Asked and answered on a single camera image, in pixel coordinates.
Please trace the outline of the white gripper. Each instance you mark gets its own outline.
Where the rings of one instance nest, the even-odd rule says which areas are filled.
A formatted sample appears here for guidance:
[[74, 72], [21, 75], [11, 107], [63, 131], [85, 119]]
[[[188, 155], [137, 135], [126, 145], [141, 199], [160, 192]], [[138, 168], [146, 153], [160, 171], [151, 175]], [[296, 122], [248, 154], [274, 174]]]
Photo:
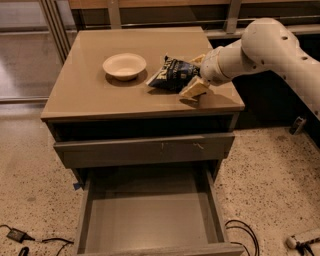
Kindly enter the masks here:
[[201, 54], [190, 60], [195, 66], [200, 66], [200, 75], [194, 76], [190, 82], [179, 92], [185, 98], [193, 98], [207, 91], [209, 84], [220, 86], [231, 81], [233, 64], [232, 51], [227, 47], [219, 46], [206, 55]]

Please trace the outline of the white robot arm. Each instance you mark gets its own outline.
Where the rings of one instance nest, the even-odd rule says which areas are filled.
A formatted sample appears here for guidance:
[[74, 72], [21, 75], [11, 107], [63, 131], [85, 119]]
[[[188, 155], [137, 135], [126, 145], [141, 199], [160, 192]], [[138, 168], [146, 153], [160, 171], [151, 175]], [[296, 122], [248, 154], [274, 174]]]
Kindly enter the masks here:
[[272, 18], [251, 22], [241, 38], [200, 57], [200, 74], [180, 95], [199, 96], [241, 75], [272, 71], [280, 76], [314, 115], [320, 114], [320, 62], [304, 52], [297, 37]]

